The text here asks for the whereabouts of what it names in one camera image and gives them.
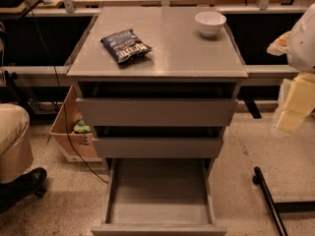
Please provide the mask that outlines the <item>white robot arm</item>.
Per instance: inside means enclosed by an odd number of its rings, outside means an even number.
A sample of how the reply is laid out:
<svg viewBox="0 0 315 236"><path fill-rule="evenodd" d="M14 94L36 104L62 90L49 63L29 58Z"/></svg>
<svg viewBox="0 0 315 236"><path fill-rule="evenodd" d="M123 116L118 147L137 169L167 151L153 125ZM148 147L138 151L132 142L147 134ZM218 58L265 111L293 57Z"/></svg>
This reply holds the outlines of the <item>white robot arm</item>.
<svg viewBox="0 0 315 236"><path fill-rule="evenodd" d="M315 110L315 4L312 4L290 31L267 48L269 54L286 55L298 71L293 80L284 79L275 112L273 134L288 136Z"/></svg>

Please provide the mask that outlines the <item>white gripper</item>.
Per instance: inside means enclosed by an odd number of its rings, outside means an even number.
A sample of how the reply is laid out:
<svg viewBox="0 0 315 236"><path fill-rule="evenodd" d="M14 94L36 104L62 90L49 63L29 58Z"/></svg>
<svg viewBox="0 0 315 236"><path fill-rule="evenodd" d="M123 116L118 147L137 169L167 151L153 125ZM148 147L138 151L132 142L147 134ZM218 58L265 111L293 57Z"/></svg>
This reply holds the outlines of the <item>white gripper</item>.
<svg viewBox="0 0 315 236"><path fill-rule="evenodd" d="M267 52L274 56L287 53L290 31L272 42ZM293 80L284 79L279 94L279 107L275 113L275 132L291 133L299 128L315 109L315 75L301 73Z"/></svg>

